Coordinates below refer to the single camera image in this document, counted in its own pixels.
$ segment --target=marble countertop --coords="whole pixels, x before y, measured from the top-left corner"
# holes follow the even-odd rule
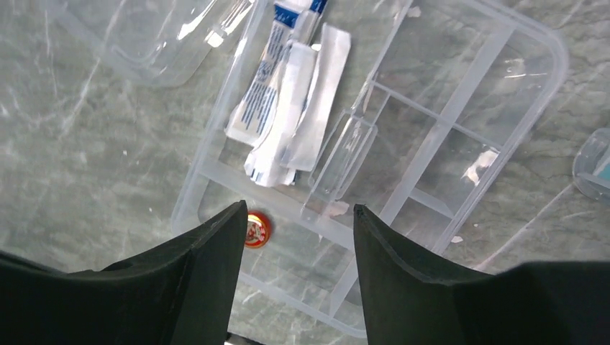
[[[503,2],[561,33],[568,78],[445,256],[487,272],[608,259],[609,207],[578,192],[571,167],[588,136],[610,126],[610,2]],[[0,248],[74,272],[171,238],[224,75],[211,67],[227,55],[210,53],[181,87],[154,89],[106,67],[34,0],[0,4],[0,28]],[[264,344],[365,343],[242,283],[229,329]]]

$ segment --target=transparent plastic lid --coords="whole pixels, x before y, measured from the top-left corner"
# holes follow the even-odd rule
[[[153,86],[188,80],[210,49],[232,41],[254,2],[40,1],[48,20],[56,19],[106,64],[126,78]]]
[[[314,171],[260,187],[243,170],[251,147],[224,133],[257,67],[266,17],[256,49],[227,75],[172,215],[182,233],[237,198],[264,210],[275,237],[245,251],[240,279],[360,337],[353,206],[443,252],[568,66],[554,32],[493,1],[423,0],[411,12],[410,1],[375,2],[352,5],[357,16],[326,16],[353,44]]]

